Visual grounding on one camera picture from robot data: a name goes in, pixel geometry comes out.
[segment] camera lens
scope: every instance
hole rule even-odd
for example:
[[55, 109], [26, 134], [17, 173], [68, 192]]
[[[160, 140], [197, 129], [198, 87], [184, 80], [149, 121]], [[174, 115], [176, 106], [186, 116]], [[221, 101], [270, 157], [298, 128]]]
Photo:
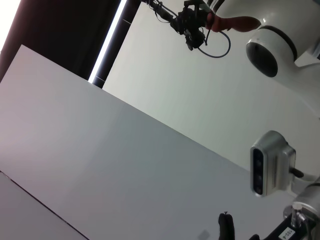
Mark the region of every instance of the camera lens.
[[255, 187], [255, 188], [254, 188], [254, 191], [255, 191], [257, 194], [262, 195], [262, 188], [261, 188], [261, 187], [259, 187], [259, 186]]
[[263, 194], [264, 188], [264, 154], [259, 149], [253, 150], [253, 190]]
[[256, 175], [254, 179], [254, 183], [258, 186], [262, 185], [263, 179], [261, 175]]

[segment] camera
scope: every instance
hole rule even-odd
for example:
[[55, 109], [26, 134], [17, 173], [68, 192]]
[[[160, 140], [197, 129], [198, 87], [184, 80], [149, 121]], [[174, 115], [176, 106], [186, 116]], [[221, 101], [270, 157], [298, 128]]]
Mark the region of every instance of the camera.
[[258, 197], [287, 190], [293, 180], [296, 151], [276, 131], [258, 139], [250, 150], [250, 185]]

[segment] label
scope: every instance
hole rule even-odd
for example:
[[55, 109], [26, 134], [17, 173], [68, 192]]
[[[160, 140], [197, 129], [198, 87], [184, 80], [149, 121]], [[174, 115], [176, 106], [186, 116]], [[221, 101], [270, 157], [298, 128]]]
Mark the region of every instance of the label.
[[279, 235], [281, 240], [289, 240], [296, 232], [293, 231], [290, 227], [287, 227], [283, 233]]

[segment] white panel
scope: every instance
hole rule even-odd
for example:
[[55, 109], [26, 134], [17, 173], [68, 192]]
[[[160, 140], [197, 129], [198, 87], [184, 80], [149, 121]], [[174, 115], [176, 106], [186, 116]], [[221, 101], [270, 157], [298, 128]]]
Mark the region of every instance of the white panel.
[[25, 47], [0, 132], [0, 169], [90, 240], [217, 239], [224, 211], [237, 239], [264, 238], [292, 200], [255, 197], [248, 171]]
[[0, 239], [85, 239], [2, 173], [0, 192]]
[[[178, 12], [183, 2], [163, 4]], [[232, 45], [224, 58], [189, 51], [184, 36], [142, 3], [103, 89], [247, 170], [252, 144], [278, 131], [296, 149], [296, 167], [318, 176], [319, 119], [250, 63], [246, 43], [252, 32], [226, 33]], [[201, 48], [218, 56], [228, 41], [212, 32], [208, 45]], [[319, 61], [307, 54], [298, 60], [312, 62]]]

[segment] dark curtain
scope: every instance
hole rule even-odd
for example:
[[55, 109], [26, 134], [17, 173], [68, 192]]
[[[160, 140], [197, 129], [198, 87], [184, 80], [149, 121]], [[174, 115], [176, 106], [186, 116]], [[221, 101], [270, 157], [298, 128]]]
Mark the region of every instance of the dark curtain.
[[21, 45], [88, 79], [121, 0], [21, 0], [0, 54], [0, 81]]

